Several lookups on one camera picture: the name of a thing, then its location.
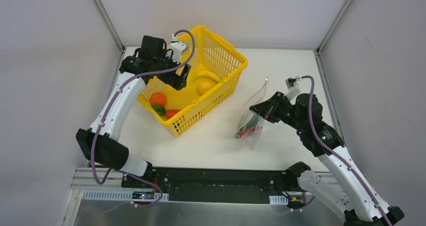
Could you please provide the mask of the yellow lemon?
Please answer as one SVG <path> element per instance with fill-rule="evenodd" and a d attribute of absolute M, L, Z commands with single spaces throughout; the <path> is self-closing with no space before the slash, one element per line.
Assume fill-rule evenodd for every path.
<path fill-rule="evenodd" d="M 209 79 L 198 79 L 196 92 L 201 96 L 206 94 L 209 90 L 211 90 L 216 83 Z"/>

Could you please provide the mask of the dark green cucumber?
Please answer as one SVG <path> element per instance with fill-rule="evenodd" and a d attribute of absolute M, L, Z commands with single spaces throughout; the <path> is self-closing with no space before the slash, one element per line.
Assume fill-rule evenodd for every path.
<path fill-rule="evenodd" d="M 248 127 L 255 127 L 259 122 L 262 121 L 262 118 L 258 115 L 253 115 L 250 120 L 247 122 Z"/>

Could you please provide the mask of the orange tangerine with leaf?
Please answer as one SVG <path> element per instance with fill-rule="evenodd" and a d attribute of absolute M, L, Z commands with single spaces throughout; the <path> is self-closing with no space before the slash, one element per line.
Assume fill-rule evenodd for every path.
<path fill-rule="evenodd" d="M 167 97 L 165 94 L 161 92 L 153 93 L 149 102 L 151 104 L 151 108 L 160 116 L 164 116 L 166 114 L 166 105 L 167 105 Z"/>

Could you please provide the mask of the clear zip top bag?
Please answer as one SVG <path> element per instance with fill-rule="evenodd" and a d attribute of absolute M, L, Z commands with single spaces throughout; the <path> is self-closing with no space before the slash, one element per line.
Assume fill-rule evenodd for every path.
<path fill-rule="evenodd" d="M 260 103 L 264 99 L 268 82 L 269 78 L 267 77 L 260 89 L 244 103 L 237 116 L 234 138 L 241 145 L 247 146 L 250 151 L 253 151 L 257 145 L 264 123 L 262 118 L 249 110 L 249 107 Z"/>

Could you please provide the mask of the red chili pepper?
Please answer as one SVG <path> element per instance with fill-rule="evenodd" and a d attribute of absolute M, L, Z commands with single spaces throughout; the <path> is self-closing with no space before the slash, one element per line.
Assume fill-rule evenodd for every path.
<path fill-rule="evenodd" d="M 236 139 L 242 139 L 248 135 L 251 135 L 252 133 L 256 132 L 256 131 L 261 131 L 263 129 L 263 127 L 261 126 L 253 126 L 253 127 L 249 127 L 247 129 L 241 129 L 238 130 L 235 134 L 235 138 Z"/>

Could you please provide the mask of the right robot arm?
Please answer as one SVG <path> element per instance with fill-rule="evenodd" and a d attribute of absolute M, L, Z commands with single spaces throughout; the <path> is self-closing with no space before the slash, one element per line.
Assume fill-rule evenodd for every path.
<path fill-rule="evenodd" d="M 249 110 L 268 122 L 283 122 L 294 128 L 302 144 L 329 169 L 340 186 L 334 189 L 305 163 L 298 162 L 286 170 L 287 188 L 310 192 L 343 225 L 395 225 L 405 217 L 400 207 L 390 206 L 362 175 L 343 139 L 323 121 L 323 106 L 315 94 L 299 94 L 291 103 L 278 91 Z"/>

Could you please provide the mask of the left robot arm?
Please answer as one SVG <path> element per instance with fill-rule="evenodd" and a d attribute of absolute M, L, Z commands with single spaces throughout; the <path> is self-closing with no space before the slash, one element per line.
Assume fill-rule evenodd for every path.
<path fill-rule="evenodd" d="M 133 103 L 151 79 L 158 78 L 175 90 L 186 87 L 191 58 L 184 62 L 181 59 L 188 50 L 190 45 L 179 41 L 176 35 L 169 45 L 164 39 L 145 35 L 134 55 L 123 59 L 114 91 L 100 114 L 88 129 L 79 129 L 76 133 L 82 153 L 91 164 L 99 163 L 133 174 L 141 188 L 152 184 L 151 163 L 131 155 L 129 149 L 119 143 L 121 130 Z"/>

